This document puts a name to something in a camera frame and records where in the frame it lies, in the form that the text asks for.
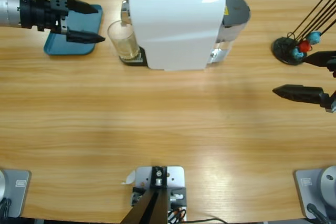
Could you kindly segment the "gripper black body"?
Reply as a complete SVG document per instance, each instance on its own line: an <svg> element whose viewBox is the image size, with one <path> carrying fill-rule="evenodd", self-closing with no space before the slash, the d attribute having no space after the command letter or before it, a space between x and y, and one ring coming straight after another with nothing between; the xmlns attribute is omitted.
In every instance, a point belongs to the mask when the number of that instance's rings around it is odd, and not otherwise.
<svg viewBox="0 0 336 224"><path fill-rule="evenodd" d="M49 29L51 33L63 34L68 32L67 0L19 0L20 26L38 31Z"/></svg>
<svg viewBox="0 0 336 224"><path fill-rule="evenodd" d="M335 93L328 98L327 102L324 105L325 111L329 113L335 113Z"/></svg>

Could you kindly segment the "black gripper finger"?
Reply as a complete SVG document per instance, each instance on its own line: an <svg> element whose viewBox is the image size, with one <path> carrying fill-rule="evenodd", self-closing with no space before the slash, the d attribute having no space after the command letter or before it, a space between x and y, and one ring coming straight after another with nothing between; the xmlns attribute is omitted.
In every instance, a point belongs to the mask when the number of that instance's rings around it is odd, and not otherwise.
<svg viewBox="0 0 336 224"><path fill-rule="evenodd" d="M330 105L330 96L321 87L285 84L272 91L284 99L295 102L318 104L323 108Z"/></svg>
<svg viewBox="0 0 336 224"><path fill-rule="evenodd" d="M78 0L50 0L50 8L59 14L68 14L70 10L82 14L98 13L90 4Z"/></svg>
<svg viewBox="0 0 336 224"><path fill-rule="evenodd" d="M97 33L90 31L76 31L70 29L56 29L57 34L65 35L67 42L75 42L81 44L96 44L105 41L105 38Z"/></svg>
<svg viewBox="0 0 336 224"><path fill-rule="evenodd" d="M303 59L303 62L317 67L325 67L335 77L335 51L318 51Z"/></svg>

